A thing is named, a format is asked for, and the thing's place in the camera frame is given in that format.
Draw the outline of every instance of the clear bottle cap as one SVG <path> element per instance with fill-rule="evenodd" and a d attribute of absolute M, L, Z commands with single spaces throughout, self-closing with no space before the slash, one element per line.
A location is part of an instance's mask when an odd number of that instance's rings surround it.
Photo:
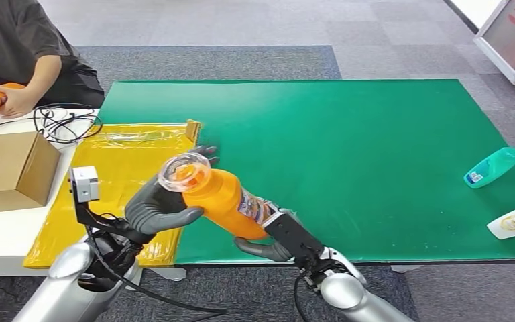
<path fill-rule="evenodd" d="M 184 192 L 208 179 L 210 162 L 199 153 L 179 154 L 167 161 L 159 171 L 158 182 L 169 191 Z"/>

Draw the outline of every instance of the green table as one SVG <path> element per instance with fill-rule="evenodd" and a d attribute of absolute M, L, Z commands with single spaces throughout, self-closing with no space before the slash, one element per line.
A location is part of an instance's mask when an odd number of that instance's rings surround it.
<path fill-rule="evenodd" d="M 221 168 L 354 262 L 515 260 L 486 228 L 515 209 L 515 167 L 465 185 L 506 143 L 457 80 L 123 82 L 100 117 L 201 121 Z M 263 260 L 206 219 L 185 228 L 177 264 L 241 262 Z"/>

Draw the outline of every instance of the table leg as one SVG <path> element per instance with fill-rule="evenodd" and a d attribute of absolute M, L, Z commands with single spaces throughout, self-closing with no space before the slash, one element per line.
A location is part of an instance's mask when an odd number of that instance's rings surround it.
<path fill-rule="evenodd" d="M 150 270 L 175 282 L 186 278 L 186 270 L 184 268 L 150 268 Z"/>
<path fill-rule="evenodd" d="M 131 280 L 134 284 L 136 285 L 140 285 L 141 283 L 141 275 L 143 274 L 143 268 L 140 268 L 138 271 L 137 271 L 137 274 L 135 275 L 135 277 L 133 277 L 133 279 Z M 126 286 L 125 287 L 126 290 L 135 290 L 134 288 L 131 288 L 129 286 Z"/>
<path fill-rule="evenodd" d="M 405 273 L 420 268 L 421 266 L 423 265 L 392 265 L 392 270 L 396 273 Z"/>

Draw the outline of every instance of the person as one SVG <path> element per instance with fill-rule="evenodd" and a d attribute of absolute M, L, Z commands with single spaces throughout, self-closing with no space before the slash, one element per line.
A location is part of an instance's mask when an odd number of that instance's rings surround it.
<path fill-rule="evenodd" d="M 35 106 L 80 103 L 99 108 L 104 91 L 97 72 L 52 24 L 37 0 L 0 0 L 0 114 L 21 117 Z"/>

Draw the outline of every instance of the teal bottle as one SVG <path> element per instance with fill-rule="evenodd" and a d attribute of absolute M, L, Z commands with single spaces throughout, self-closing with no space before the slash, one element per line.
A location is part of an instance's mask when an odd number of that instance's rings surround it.
<path fill-rule="evenodd" d="M 515 166 L 515 148 L 505 147 L 482 160 L 463 177 L 471 188 L 485 186 Z"/>

